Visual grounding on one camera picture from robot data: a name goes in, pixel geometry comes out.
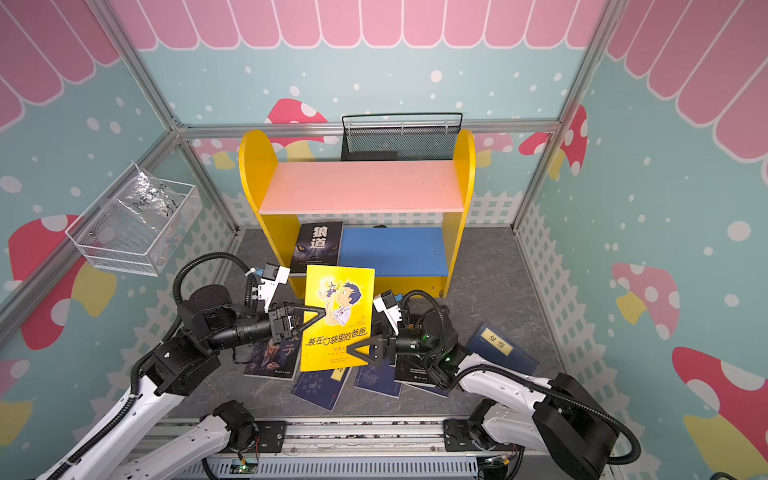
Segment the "black antler cover book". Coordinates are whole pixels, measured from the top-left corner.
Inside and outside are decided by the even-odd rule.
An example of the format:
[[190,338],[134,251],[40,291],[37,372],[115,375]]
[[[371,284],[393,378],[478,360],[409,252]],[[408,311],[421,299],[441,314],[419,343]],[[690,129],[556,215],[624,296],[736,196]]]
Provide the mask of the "black antler cover book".
[[423,387],[436,386],[436,383],[427,374],[419,356],[398,355],[395,360],[394,371],[394,380],[398,383]]

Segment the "yellow cartoon cover book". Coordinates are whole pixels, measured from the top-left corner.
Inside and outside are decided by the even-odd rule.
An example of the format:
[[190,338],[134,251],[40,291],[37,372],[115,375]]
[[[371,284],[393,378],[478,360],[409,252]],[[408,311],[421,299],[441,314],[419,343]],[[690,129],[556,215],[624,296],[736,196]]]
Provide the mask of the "yellow cartoon cover book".
[[301,372],[363,366],[347,347],[371,336],[375,271],[326,265],[307,267],[305,304],[324,316],[302,333]]

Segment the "black wolf cover book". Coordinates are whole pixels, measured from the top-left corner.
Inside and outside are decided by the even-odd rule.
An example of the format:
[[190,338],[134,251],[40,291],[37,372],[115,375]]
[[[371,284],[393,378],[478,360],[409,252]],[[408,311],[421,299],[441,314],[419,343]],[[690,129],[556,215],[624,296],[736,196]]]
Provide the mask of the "black wolf cover book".
[[305,276],[309,265],[337,266],[342,236],[340,221],[301,224],[291,259],[291,274]]

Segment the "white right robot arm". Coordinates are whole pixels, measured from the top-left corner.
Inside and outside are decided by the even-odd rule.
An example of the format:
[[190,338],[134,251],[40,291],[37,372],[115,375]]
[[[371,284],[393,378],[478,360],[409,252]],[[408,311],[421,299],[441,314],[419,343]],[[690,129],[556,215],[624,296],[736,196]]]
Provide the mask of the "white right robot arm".
[[640,458],[635,433],[575,378],[533,377],[484,359],[460,342],[448,309],[430,294],[387,291],[373,308],[387,318],[388,332],[352,343],[348,354],[369,365],[411,358],[438,389],[483,396],[461,431],[478,449],[546,453],[572,479],[598,479],[606,467]]

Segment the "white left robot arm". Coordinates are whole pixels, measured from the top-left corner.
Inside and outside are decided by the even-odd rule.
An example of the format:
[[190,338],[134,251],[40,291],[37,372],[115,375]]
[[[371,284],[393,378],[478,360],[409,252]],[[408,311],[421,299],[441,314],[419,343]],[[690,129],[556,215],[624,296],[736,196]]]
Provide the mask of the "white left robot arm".
[[[227,260],[246,278],[244,300],[236,303],[219,284],[203,286],[189,297],[182,284],[196,267]],[[45,479],[104,479],[120,466],[150,429],[221,365],[224,350],[299,337],[325,316],[321,307],[271,303],[289,269],[268,264],[249,267],[228,252],[201,255],[184,265],[172,284],[177,316],[160,342],[131,367],[129,388],[113,408],[61,460]]]

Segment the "navy book floral cover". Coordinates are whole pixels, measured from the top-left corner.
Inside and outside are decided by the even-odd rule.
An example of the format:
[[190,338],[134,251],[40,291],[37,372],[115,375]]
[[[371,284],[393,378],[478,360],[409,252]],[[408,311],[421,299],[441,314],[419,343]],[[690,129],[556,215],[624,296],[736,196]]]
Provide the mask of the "navy book floral cover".
[[354,386],[392,398],[398,398],[401,392],[401,384],[395,381],[395,368],[387,363],[359,367]]

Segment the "dark portrait cover book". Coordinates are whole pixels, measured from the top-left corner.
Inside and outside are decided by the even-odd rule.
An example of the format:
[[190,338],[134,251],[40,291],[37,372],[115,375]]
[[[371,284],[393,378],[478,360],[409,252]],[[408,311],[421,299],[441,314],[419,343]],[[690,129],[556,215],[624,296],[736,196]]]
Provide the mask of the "dark portrait cover book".
[[298,371],[300,351],[301,335],[275,341],[271,325],[267,324],[266,336],[253,345],[243,374],[246,377],[292,380]]

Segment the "navy book yellow label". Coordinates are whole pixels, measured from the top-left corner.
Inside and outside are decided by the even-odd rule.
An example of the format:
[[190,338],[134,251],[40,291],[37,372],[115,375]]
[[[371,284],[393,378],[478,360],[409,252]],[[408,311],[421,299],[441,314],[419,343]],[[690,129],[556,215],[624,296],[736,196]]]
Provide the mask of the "navy book yellow label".
[[333,411],[350,368],[302,372],[291,394],[326,411]]

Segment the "navy book under black book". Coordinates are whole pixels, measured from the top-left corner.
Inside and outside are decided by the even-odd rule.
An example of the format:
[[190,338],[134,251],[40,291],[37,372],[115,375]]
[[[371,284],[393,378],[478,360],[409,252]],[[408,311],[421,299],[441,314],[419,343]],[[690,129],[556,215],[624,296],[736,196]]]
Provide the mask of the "navy book under black book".
[[439,396],[441,398],[447,398],[449,396],[449,393],[446,390],[443,390],[436,386],[427,386],[427,385],[420,385],[420,384],[414,384],[414,388],[420,389],[422,391],[425,391],[427,393]]

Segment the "yellow bookshelf with coloured shelves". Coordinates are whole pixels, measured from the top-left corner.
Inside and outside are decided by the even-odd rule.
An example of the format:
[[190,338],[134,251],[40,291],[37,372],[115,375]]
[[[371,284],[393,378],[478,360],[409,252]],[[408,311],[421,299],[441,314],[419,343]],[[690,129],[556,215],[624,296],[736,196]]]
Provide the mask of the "yellow bookshelf with coloured shelves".
[[447,296],[473,198],[471,131],[459,133],[450,160],[291,163],[279,161],[268,136],[253,130],[242,139],[239,170],[245,197],[284,267],[302,215],[441,215],[438,227],[346,227],[339,263],[373,269],[378,293],[418,289]]

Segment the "navy book at right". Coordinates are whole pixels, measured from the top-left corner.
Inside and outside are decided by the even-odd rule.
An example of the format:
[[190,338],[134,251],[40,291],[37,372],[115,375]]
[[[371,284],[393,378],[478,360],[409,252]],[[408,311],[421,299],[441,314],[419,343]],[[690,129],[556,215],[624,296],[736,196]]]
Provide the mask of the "navy book at right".
[[491,363],[525,375],[533,375],[539,366],[536,359],[488,323],[477,329],[466,347]]

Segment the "clear plastic bag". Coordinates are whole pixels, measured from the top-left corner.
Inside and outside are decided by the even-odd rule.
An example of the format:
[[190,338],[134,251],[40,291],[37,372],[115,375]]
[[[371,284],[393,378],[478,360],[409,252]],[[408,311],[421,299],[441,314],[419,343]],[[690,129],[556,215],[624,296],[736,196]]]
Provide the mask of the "clear plastic bag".
[[110,200],[118,233],[151,243],[179,208],[181,196],[165,181],[139,169]]

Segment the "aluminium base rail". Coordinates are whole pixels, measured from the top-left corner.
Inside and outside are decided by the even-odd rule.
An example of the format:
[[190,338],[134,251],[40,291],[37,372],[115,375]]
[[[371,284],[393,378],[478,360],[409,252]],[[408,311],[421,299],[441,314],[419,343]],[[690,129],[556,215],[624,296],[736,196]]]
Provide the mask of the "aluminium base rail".
[[[264,440],[247,449],[247,458],[320,456],[420,456],[450,455],[450,441],[439,416],[411,417],[299,417],[287,421],[278,452],[277,442]],[[497,440],[523,445],[528,453],[547,455],[533,421],[520,412],[494,406],[482,421],[487,434]]]

